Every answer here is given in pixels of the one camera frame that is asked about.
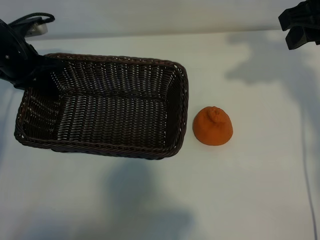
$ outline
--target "white backdrop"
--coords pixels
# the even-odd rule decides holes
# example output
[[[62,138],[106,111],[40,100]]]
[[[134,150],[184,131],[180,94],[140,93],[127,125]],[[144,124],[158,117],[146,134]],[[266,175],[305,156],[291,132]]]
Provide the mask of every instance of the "white backdrop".
[[[278,16],[300,0],[1,0],[5,22],[54,14],[45,37],[204,33],[280,29]]]
[[[181,63],[187,131],[179,153],[159,161],[23,146],[14,138],[23,91],[0,80],[0,240],[315,240],[304,169],[320,230],[320,51],[314,43],[289,51],[284,36],[32,41],[41,54]],[[208,105],[232,120],[223,146],[192,131]]]

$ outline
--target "black clamp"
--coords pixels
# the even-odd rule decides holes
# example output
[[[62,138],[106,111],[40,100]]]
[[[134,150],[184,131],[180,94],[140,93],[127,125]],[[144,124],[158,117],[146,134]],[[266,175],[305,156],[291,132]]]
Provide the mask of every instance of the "black clamp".
[[[35,16],[46,16],[47,19]],[[6,24],[0,19],[0,79],[16,89],[37,88],[46,95],[57,93],[56,84],[49,73],[63,69],[57,59],[42,56],[25,40],[27,36],[42,35],[45,23],[55,18],[47,13],[33,13]]]
[[[285,38],[290,50],[308,42],[320,44],[320,0],[306,0],[286,9],[279,21],[283,31],[290,29]]]

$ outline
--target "basket rim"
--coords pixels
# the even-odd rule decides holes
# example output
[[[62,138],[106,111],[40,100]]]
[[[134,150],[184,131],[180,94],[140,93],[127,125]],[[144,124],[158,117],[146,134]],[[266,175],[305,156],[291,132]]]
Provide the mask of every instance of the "basket rim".
[[[189,85],[188,85],[188,76],[186,69],[179,63],[169,61],[169,60],[160,60],[155,58],[139,58],[139,57],[127,57],[127,56],[103,56],[103,55],[86,55],[86,54],[73,54],[73,53],[50,53],[46,55],[47,57],[58,58],[61,60],[69,61],[90,61],[95,63],[117,63],[117,64],[146,64],[146,65],[160,65],[166,67],[173,67],[175,69],[180,69],[177,71],[179,77],[183,81],[183,87],[186,89],[184,96],[181,98],[182,112],[181,117],[178,120],[178,129],[177,134],[174,136],[174,141],[172,144],[167,147],[147,147],[147,146],[134,146],[126,144],[111,144],[105,142],[89,142],[89,141],[78,141],[78,140],[57,140],[57,139],[40,139],[36,137],[31,137],[26,134],[23,127],[23,121],[19,117],[23,115],[23,112],[28,105],[28,100],[32,96],[33,89],[27,88],[24,92],[21,104],[18,109],[14,136],[21,144],[29,146],[30,143],[33,143],[31,147],[42,148],[42,149],[72,149],[72,150],[81,150],[83,151],[95,151],[95,152],[119,152],[124,150],[125,153],[132,153],[134,155],[141,154],[145,156],[154,156],[154,157],[172,157],[177,154],[181,149],[187,131],[187,119],[188,119],[188,101],[189,101]]]

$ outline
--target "brown wicker basket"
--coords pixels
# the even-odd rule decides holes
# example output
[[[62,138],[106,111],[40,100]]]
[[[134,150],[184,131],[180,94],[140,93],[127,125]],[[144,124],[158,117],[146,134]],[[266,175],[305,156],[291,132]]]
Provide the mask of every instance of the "brown wicker basket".
[[[162,159],[181,148],[188,78],[178,63],[135,57],[56,53],[58,96],[28,88],[15,138],[23,145],[105,156]]]

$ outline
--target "cable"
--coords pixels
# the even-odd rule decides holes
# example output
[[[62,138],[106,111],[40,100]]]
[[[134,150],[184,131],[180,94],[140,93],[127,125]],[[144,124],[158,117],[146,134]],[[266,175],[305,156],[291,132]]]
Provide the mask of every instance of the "cable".
[[[32,17],[38,17],[38,16],[39,17],[48,17],[46,19],[43,19],[41,21],[41,24],[51,23],[51,22],[53,22],[55,20],[55,16],[53,16],[52,14],[45,13],[45,12],[35,12],[35,13],[28,14],[26,16],[20,17],[17,20],[14,20],[13,22],[9,23],[8,25],[12,26],[12,25],[20,23],[23,20],[26,20],[26,19],[29,19],[29,18],[32,18]]]
[[[304,113],[304,108],[301,107],[301,141],[302,141],[303,172],[304,172],[306,191],[308,194],[308,201],[309,201],[312,224],[313,224],[314,240],[318,240],[317,221],[316,221],[314,204],[313,204],[312,196],[311,196],[311,189],[310,189],[310,182],[309,182],[308,168],[307,168],[308,166],[307,166],[307,146],[306,146],[306,130],[305,130],[306,123],[305,123],[305,120],[306,120],[306,117],[305,117],[305,113]]]

